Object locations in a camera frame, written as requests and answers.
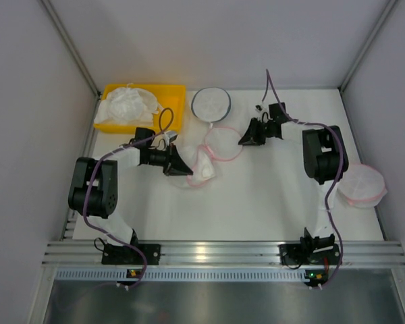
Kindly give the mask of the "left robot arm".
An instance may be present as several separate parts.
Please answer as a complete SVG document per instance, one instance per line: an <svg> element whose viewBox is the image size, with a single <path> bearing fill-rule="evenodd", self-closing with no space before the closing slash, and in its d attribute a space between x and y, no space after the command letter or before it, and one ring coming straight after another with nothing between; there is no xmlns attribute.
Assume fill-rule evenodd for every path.
<svg viewBox="0 0 405 324"><path fill-rule="evenodd" d="M115 210L119 202L119 174L141 165L160 167L165 176L191 176L192 169L181 158L173 143L174 131L156 133L136 128L128 144L98 159L77 159L70 191L69 208L82 216L90 229L99 232L116 246L136 249L132 241L135 230Z"/></svg>

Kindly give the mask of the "white bra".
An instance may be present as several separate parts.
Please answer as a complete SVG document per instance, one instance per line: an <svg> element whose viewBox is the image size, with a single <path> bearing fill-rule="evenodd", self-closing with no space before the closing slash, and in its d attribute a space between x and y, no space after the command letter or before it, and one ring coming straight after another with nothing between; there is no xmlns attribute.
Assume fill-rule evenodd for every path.
<svg viewBox="0 0 405 324"><path fill-rule="evenodd" d="M197 152L196 161L192 170L192 181L195 183L206 182L216 176L211 157L204 150Z"/></svg>

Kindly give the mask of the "aluminium frame rail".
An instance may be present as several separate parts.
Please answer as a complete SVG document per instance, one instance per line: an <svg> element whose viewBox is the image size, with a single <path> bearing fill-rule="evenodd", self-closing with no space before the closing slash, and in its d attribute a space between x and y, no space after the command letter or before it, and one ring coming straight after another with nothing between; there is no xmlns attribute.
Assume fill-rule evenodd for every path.
<svg viewBox="0 0 405 324"><path fill-rule="evenodd" d="M160 266L251 266L281 265L282 242L191 242L158 241L159 252L151 257ZM57 241L47 244L42 264L45 266L95 266L101 264L101 251L88 240ZM355 269L405 267L405 254L399 242L346 241L342 265Z"/></svg>

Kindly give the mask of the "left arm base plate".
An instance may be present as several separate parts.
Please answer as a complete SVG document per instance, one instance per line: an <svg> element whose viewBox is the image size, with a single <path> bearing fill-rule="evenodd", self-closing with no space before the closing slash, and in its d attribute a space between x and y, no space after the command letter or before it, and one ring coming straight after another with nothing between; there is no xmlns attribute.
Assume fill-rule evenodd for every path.
<svg viewBox="0 0 405 324"><path fill-rule="evenodd" d="M140 244L138 249L146 257L147 265L158 265L161 257L160 244ZM106 244L101 259L102 265L144 265L142 256L126 246Z"/></svg>

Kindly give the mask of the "yellow plastic bin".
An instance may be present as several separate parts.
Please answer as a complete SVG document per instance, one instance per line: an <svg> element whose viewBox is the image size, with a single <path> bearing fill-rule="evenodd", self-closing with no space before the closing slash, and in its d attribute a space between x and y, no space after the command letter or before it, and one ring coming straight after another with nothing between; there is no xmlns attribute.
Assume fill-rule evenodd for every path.
<svg viewBox="0 0 405 324"><path fill-rule="evenodd" d="M137 127L144 127L152 129L156 132L160 128L168 128L179 132L182 128L182 119L184 114L184 107L186 101L186 87L177 84L134 84L130 83L132 87L141 87L145 90L152 92L158 102L163 106L162 112L154 117L153 126L116 126L116 125L101 125L95 124L95 129L112 134L133 134ZM113 90L118 86L125 86L126 84L108 84L105 87L102 99L106 97L107 90Z"/></svg>

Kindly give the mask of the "white bras in bin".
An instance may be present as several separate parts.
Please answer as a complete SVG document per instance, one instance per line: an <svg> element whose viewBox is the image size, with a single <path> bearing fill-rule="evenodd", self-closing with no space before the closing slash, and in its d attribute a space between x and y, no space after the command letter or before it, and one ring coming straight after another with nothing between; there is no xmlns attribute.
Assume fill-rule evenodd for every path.
<svg viewBox="0 0 405 324"><path fill-rule="evenodd" d="M154 117L163 110L156 96L131 84L105 92L94 118L95 124L116 126L153 126Z"/></svg>

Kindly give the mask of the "blue-trimmed mesh laundry bag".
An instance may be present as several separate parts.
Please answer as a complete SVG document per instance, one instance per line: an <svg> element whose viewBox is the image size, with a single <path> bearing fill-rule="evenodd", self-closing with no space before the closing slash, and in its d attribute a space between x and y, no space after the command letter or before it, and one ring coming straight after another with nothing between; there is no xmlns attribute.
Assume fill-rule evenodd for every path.
<svg viewBox="0 0 405 324"><path fill-rule="evenodd" d="M230 94L218 87L198 90L190 104L193 116L211 125L223 121L229 115L231 108Z"/></svg>

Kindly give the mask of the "pink-trimmed mesh laundry bag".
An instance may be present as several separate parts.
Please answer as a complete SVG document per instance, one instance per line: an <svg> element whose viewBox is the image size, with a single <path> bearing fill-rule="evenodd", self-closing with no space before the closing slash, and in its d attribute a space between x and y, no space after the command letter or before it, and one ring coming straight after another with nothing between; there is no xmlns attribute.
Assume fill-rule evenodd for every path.
<svg viewBox="0 0 405 324"><path fill-rule="evenodd" d="M230 162L237 158L242 152L242 147L238 144L241 139L240 133L231 127L211 128L205 135L202 143L198 146L185 146L182 149L182 157L185 163L192 169L196 161L196 154L199 150L204 150L210 157L215 168L215 162ZM207 182L193 182L192 176L186 176L186 185L191 188L199 188Z"/></svg>

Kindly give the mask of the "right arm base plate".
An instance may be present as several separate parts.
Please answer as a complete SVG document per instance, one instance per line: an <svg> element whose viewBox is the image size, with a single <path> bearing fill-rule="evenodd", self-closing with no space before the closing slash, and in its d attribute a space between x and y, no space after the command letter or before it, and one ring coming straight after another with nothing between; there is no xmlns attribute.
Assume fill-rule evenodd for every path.
<svg viewBox="0 0 405 324"><path fill-rule="evenodd" d="M340 249L337 244L313 252L305 252L299 244L281 244L279 254L282 265L297 269L305 265L337 265Z"/></svg>

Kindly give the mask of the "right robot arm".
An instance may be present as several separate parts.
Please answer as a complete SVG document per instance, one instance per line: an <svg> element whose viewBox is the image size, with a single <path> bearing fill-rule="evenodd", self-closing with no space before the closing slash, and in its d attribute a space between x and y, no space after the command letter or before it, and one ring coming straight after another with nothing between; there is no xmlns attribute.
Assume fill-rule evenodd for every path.
<svg viewBox="0 0 405 324"><path fill-rule="evenodd" d="M338 126L324 126L321 123L306 123L292 119L286 112L284 102L269 105L261 117L250 120L243 137L242 146L260 146L268 138L285 140L296 144L300 153L304 173L304 206L306 212L304 237L332 242L334 207L332 192L348 170L348 155Z"/></svg>

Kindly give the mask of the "pink-trimmed laundry bag at right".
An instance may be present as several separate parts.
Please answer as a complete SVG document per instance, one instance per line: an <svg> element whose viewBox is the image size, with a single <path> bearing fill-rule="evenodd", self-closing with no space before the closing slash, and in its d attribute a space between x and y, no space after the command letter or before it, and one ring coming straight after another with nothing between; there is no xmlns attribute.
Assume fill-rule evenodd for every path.
<svg viewBox="0 0 405 324"><path fill-rule="evenodd" d="M385 179L375 168L365 164L351 164L343 174L337 193L351 207L376 207L387 194Z"/></svg>

